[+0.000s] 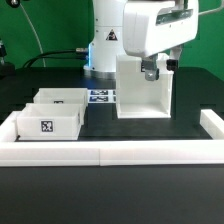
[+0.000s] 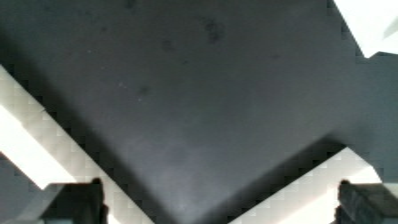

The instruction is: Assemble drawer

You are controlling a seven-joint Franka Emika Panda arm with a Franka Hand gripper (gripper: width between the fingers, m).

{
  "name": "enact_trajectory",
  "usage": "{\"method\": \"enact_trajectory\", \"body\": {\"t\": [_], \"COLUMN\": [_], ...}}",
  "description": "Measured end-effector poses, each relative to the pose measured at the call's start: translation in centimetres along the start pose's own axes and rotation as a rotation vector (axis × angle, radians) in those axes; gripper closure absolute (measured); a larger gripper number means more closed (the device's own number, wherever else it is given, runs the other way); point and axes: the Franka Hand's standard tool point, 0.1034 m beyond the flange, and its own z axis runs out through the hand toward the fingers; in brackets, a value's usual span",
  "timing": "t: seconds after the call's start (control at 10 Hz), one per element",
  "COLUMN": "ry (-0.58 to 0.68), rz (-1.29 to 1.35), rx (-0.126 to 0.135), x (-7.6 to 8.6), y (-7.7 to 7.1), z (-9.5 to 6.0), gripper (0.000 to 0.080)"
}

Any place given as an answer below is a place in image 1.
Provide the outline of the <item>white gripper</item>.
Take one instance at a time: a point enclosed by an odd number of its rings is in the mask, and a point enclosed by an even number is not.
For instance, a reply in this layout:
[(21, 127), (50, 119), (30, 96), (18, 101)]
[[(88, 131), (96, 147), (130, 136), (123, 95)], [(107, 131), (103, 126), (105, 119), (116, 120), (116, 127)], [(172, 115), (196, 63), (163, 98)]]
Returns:
[(144, 58), (147, 81), (159, 78), (155, 54), (167, 49), (172, 48), (166, 61), (167, 70), (178, 69), (182, 53), (178, 45), (196, 37), (198, 10), (198, 0), (128, 1), (125, 4), (123, 47), (127, 55)]

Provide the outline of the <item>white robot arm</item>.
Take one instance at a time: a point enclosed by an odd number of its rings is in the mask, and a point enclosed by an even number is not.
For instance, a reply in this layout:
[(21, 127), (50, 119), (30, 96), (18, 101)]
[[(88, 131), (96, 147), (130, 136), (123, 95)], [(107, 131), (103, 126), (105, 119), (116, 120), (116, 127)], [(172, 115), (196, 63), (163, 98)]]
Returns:
[(84, 74), (113, 79), (120, 54), (146, 59), (193, 40), (198, 0), (92, 0), (94, 37)]

